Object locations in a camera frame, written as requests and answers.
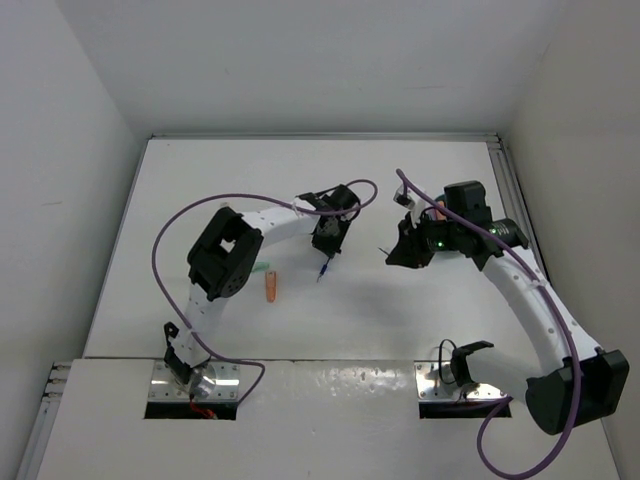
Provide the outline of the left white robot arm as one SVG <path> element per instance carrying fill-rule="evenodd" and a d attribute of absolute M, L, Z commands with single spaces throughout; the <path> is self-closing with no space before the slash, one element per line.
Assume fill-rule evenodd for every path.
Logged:
<path fill-rule="evenodd" d="M 361 208 L 359 197 L 344 184 L 259 211 L 220 208 L 187 255 L 190 289 L 186 307 L 170 303 L 184 323 L 181 328 L 165 325 L 164 361 L 177 380 L 188 384 L 195 370 L 215 356 L 201 342 L 228 300 L 249 280 L 261 249 L 309 235 L 312 247 L 331 260 L 341 252 L 351 221 Z"/>

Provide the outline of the grey orange highlighter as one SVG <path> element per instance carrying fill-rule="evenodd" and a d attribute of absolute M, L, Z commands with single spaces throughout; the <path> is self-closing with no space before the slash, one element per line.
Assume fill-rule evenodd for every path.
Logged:
<path fill-rule="evenodd" d="M 446 207 L 446 202 L 444 200 L 439 200 L 438 204 L 443 208 Z M 436 220 L 436 221 L 447 221 L 448 217 L 445 214 L 443 214 L 440 210 L 434 209 L 433 210 L 433 219 Z"/>

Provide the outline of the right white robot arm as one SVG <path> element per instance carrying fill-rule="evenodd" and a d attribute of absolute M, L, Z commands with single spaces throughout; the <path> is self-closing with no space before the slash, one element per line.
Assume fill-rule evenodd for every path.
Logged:
<path fill-rule="evenodd" d="M 408 212 L 386 264 L 424 268 L 444 252 L 471 259 L 515 314 L 537 359 L 525 362 L 479 340 L 453 350 L 439 371 L 442 381 L 501 389 L 524 403 L 549 435 L 563 431 L 569 420 L 580 426 L 612 415 L 630 370 L 623 353 L 605 350 L 579 325 L 543 278 L 520 227 L 494 219 L 480 182 L 450 184 L 444 196 L 446 214 L 408 185 L 396 190 L 394 202 Z"/>

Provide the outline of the blue ballpoint pen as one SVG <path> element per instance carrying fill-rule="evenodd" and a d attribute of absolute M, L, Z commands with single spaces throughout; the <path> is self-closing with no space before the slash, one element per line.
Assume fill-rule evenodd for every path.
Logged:
<path fill-rule="evenodd" d="M 319 283 L 323 279 L 323 277 L 325 276 L 331 260 L 332 260 L 331 257 L 327 257 L 325 262 L 322 264 L 322 266 L 320 268 L 320 271 L 318 273 L 318 276 L 316 278 L 316 283 Z"/>

